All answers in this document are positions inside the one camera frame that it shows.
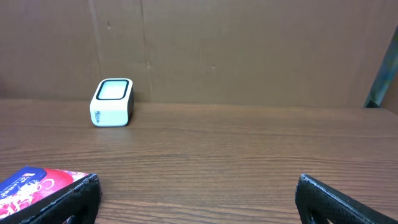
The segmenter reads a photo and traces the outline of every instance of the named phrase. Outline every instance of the cardboard backdrop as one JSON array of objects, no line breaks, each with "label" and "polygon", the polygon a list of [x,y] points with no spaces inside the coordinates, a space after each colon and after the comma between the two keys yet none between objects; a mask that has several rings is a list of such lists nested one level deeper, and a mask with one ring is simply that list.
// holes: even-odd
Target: cardboard backdrop
[{"label": "cardboard backdrop", "polygon": [[395,0],[3,0],[0,97],[362,107]]}]

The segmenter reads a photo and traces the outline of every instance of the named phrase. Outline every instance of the wooden tabletop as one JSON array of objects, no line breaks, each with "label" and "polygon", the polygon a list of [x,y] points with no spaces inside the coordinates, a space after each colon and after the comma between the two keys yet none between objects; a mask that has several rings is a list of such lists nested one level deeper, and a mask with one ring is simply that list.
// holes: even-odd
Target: wooden tabletop
[{"label": "wooden tabletop", "polygon": [[0,179],[97,173],[97,223],[299,223],[300,174],[398,219],[397,146],[383,109],[137,103],[96,128],[89,102],[0,100]]}]

